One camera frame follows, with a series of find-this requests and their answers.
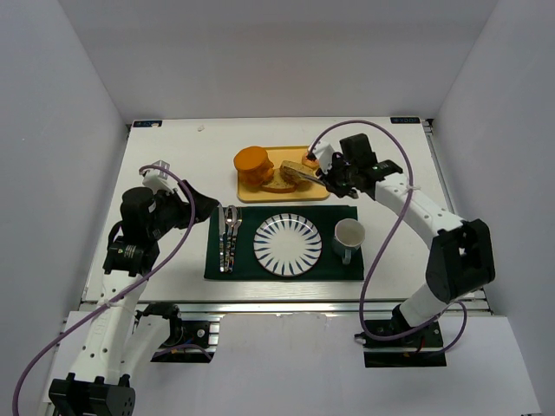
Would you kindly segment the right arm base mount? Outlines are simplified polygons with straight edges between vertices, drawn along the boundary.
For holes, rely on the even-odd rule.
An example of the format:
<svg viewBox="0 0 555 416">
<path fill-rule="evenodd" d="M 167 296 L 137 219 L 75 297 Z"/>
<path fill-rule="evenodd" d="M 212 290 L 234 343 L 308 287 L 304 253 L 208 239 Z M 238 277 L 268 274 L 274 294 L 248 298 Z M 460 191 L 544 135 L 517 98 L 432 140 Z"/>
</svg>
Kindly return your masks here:
<svg viewBox="0 0 555 416">
<path fill-rule="evenodd" d="M 394 341 L 375 341 L 364 332 L 354 335 L 362 346 L 366 368 L 445 367 L 447 365 L 440 325 L 432 323 L 420 332 Z"/>
</svg>

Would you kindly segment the round bread bun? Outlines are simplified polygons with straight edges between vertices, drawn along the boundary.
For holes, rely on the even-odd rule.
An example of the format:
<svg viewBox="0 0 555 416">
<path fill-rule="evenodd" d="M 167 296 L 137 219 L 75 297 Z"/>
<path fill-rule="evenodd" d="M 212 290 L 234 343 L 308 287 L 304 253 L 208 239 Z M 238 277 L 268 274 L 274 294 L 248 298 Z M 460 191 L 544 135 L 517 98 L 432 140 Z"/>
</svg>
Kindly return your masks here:
<svg viewBox="0 0 555 416">
<path fill-rule="evenodd" d="M 310 159 L 308 153 L 304 153 L 301 162 L 304 166 L 307 166 L 313 170 L 316 170 L 319 167 L 318 161 L 315 159 Z"/>
</svg>

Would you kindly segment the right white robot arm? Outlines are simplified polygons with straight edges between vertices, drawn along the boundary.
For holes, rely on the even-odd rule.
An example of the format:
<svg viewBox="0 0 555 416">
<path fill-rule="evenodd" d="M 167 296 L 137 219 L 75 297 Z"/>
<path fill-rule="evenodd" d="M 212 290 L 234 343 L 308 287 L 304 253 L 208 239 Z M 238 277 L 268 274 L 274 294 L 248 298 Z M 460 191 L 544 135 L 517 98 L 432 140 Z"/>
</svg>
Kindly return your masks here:
<svg viewBox="0 0 555 416">
<path fill-rule="evenodd" d="M 415 333 L 448 305 L 494 280 L 491 234 L 484 221 L 441 208 L 395 162 L 379 161 L 366 135 L 342 139 L 340 146 L 335 151 L 319 143 L 312 151 L 326 188 L 338 197 L 367 194 L 395 213 L 429 250 L 425 282 L 394 308 L 387 340 Z"/>
</svg>

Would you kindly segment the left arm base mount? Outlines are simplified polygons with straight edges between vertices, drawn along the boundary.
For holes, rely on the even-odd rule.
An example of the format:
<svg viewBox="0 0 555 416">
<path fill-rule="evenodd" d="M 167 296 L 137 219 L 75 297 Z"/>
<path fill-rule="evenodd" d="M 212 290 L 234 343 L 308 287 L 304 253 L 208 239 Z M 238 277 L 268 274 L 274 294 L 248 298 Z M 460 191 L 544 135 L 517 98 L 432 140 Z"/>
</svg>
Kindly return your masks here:
<svg viewBox="0 0 555 416">
<path fill-rule="evenodd" d="M 135 312 L 134 329 L 143 317 L 150 315 L 161 316 L 169 327 L 168 338 L 160 344 L 151 362 L 209 363 L 212 360 L 211 322 L 184 318 L 177 304 L 153 302 Z"/>
</svg>

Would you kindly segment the metal tongs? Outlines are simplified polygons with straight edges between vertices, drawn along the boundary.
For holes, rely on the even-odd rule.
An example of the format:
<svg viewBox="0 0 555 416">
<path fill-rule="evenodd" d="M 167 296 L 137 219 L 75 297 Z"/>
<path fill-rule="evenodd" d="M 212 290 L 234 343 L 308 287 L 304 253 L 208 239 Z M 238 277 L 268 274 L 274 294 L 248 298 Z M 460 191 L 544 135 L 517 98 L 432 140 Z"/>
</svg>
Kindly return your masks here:
<svg viewBox="0 0 555 416">
<path fill-rule="evenodd" d="M 308 174 L 306 172 L 303 172 L 293 167 L 282 166 L 280 168 L 280 173 L 284 178 L 284 180 L 292 184 L 300 185 L 301 183 L 304 183 L 304 182 L 311 182 L 323 187 L 326 186 L 326 184 L 322 180 L 318 179 L 313 174 Z"/>
</svg>

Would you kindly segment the seeded bread slice back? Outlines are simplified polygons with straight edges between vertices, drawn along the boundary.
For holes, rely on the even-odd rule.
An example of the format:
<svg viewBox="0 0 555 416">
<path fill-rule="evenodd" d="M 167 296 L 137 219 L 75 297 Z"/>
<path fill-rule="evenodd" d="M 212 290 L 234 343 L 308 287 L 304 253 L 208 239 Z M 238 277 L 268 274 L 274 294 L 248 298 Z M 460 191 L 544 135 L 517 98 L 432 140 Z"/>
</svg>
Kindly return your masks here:
<svg viewBox="0 0 555 416">
<path fill-rule="evenodd" d="M 284 160 L 279 169 L 278 175 L 281 180 L 282 187 L 298 188 L 309 183 L 316 176 L 314 172 L 301 163 Z"/>
</svg>

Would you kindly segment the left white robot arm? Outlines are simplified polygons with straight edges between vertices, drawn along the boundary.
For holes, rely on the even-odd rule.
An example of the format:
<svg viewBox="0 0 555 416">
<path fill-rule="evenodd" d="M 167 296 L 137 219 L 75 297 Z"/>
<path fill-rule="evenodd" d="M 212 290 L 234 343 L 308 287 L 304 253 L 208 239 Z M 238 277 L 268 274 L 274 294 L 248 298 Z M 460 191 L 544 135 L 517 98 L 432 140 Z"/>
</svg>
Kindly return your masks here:
<svg viewBox="0 0 555 416">
<path fill-rule="evenodd" d="M 169 231 L 206 221 L 218 201 L 187 185 L 183 201 L 167 185 L 139 186 L 121 197 L 121 220 L 108 237 L 101 297 L 82 349 L 68 375 L 52 380 L 49 399 L 61 415 L 130 415 L 134 383 L 165 342 L 181 337 L 180 312 L 171 303 L 135 308 L 145 276 Z"/>
</svg>

